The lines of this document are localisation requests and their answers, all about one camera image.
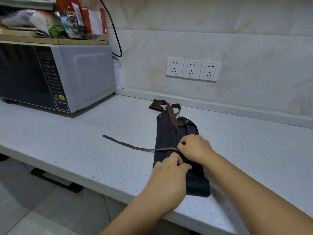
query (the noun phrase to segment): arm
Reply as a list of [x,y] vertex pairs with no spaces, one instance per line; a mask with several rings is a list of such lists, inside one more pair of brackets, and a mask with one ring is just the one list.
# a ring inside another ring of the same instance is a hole
[[143,191],[100,235],[147,234],[186,196],[186,174],[190,169],[177,153],[157,162]]
[[213,175],[252,235],[313,233],[311,217],[217,154],[200,135],[182,138],[178,150]]

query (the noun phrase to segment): speckled countertop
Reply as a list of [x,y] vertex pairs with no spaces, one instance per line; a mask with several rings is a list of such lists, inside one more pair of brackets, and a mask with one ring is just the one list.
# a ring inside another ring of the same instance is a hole
[[[0,153],[129,203],[146,185],[156,117],[150,101],[113,95],[75,114],[0,102]],[[182,107],[213,148],[241,170],[313,217],[313,130]],[[248,234],[208,175],[212,195],[186,196],[165,218],[202,234]]]

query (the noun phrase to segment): microwave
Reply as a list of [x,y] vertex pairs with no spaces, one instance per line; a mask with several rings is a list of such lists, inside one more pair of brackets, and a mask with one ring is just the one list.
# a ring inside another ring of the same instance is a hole
[[0,41],[0,97],[73,113],[115,92],[110,46]]

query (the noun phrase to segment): apron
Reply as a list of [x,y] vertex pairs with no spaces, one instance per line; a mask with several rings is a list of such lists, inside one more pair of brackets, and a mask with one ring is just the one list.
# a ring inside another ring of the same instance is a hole
[[[179,116],[178,118],[176,118],[176,114],[178,114],[181,110],[179,104],[170,105],[163,100],[154,100],[149,108],[161,112],[161,114],[159,114],[156,118],[157,137],[155,149],[144,149],[135,147],[130,144],[119,142],[107,135],[103,135],[103,137],[136,150],[154,151],[153,167],[157,162],[162,162],[172,153],[178,153],[184,163],[188,163],[192,166],[192,169],[189,170],[186,175],[187,194],[193,196],[208,197],[211,194],[210,184],[209,180],[204,177],[203,167],[198,163],[189,161],[177,149],[177,144],[182,139],[182,137],[189,134],[199,134],[197,126],[191,120],[184,117]],[[174,113],[174,108],[178,109],[179,111],[177,113]]]

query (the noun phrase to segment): brown strap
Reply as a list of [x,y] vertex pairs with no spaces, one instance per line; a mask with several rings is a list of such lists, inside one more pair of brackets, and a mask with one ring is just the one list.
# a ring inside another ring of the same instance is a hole
[[153,100],[153,102],[152,102],[151,106],[149,106],[149,108],[152,109],[152,110],[160,111],[160,112],[166,112],[166,114],[170,118],[170,121],[171,121],[172,125],[175,128],[175,132],[177,133],[178,122],[177,122],[177,119],[176,119],[176,114],[178,114],[180,112],[180,110],[182,109],[180,107],[180,104],[172,104],[172,105],[170,105],[165,100]]
[[129,147],[129,148],[131,148],[131,149],[136,149],[136,150],[141,150],[141,151],[166,151],[166,150],[174,150],[174,151],[176,151],[176,152],[179,152],[176,148],[144,149],[144,148],[135,147],[135,146],[133,146],[133,145],[130,145],[130,144],[127,144],[127,143],[124,143],[124,142],[117,141],[116,139],[111,138],[111,137],[109,137],[109,136],[107,136],[107,135],[105,135],[105,134],[102,135],[102,137],[105,137],[105,138],[107,138],[107,139],[109,139],[109,140],[111,140],[111,141],[113,141],[113,142],[116,142],[116,143],[118,143],[118,144],[120,144],[120,145]]

